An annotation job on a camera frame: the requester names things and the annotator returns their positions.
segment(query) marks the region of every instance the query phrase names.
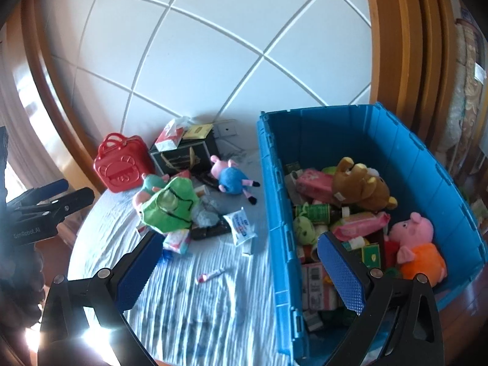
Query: george pig plush toy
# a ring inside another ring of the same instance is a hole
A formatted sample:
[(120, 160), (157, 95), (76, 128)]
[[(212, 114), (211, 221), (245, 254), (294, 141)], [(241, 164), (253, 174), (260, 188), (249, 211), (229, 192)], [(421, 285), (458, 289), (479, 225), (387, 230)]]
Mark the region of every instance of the george pig plush toy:
[(220, 161), (219, 157), (211, 156), (214, 163), (210, 173), (219, 181), (219, 190), (227, 194), (244, 194), (251, 205), (256, 205), (257, 199), (247, 191), (248, 186), (259, 187), (257, 181), (252, 181), (237, 168), (233, 160)]
[(400, 244), (397, 263), (405, 279), (422, 273), (434, 287), (447, 276), (446, 262), (432, 243), (434, 227), (419, 213), (413, 212), (410, 220), (391, 227), (389, 240)]

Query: green can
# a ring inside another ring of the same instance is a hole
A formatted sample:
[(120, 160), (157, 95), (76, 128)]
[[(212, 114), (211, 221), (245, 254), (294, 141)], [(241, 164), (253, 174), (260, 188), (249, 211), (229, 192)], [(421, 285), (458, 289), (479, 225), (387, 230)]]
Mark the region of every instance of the green can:
[(347, 206), (337, 208), (334, 205), (327, 203), (309, 205), (297, 205), (294, 208), (295, 217), (305, 216), (314, 224), (333, 224), (343, 217), (350, 215), (350, 210)]
[(295, 206), (295, 216), (305, 216), (312, 223), (329, 224), (330, 223), (330, 205), (297, 205)]

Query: green bag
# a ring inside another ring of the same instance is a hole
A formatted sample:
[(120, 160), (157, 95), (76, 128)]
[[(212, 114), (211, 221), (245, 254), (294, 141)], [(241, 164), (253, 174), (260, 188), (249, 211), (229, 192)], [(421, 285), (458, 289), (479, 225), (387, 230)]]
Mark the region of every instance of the green bag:
[(190, 179), (174, 178), (141, 208), (141, 220), (160, 233), (190, 228), (191, 210), (199, 202)]

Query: metal screw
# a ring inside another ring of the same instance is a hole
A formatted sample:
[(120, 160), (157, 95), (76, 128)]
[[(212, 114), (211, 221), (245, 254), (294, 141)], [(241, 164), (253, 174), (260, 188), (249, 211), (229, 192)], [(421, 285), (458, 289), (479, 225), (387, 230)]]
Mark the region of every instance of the metal screw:
[(109, 275), (110, 275), (110, 270), (109, 270), (108, 268), (103, 268), (103, 269), (101, 269), (101, 270), (98, 272), (98, 274), (97, 274), (97, 276), (98, 276), (99, 278), (101, 278), (101, 279), (104, 279), (104, 278), (108, 277)]
[(429, 282), (428, 278), (424, 274), (417, 274), (417, 280), (420, 283), (427, 283), (427, 282)]
[(379, 268), (373, 268), (371, 269), (371, 271), (369, 271), (369, 273), (373, 278), (382, 278), (383, 276), (383, 271), (380, 270)]
[(53, 282), (56, 284), (56, 285), (59, 285), (61, 282), (64, 281), (64, 276), (63, 275), (56, 275), (54, 277), (54, 280)]

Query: blue plastic storage bin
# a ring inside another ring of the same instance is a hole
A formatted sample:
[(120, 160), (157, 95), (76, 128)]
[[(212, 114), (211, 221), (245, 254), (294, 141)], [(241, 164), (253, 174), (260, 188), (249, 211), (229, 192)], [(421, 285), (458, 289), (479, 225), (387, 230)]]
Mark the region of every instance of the blue plastic storage bin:
[(398, 200), (391, 224), (417, 211), (432, 221), (434, 243), (448, 278), (434, 288), (448, 305), (487, 262), (486, 243), (469, 206), (421, 140), (380, 103), (262, 113), (258, 122), (278, 351), (301, 365), (323, 365), (346, 329), (309, 335), (302, 316), (301, 266), (296, 256), (292, 209), (282, 167), (336, 165), (344, 156), (378, 170)]

